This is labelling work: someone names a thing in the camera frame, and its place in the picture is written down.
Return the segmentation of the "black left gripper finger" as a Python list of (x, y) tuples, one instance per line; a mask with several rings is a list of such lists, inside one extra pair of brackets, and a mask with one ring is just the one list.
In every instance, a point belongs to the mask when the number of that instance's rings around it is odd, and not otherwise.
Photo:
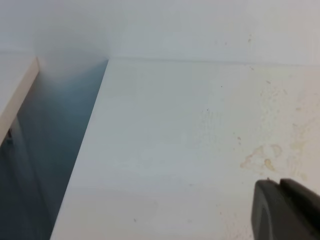
[(258, 180), (251, 227), (254, 240), (318, 240), (320, 196), (290, 178)]

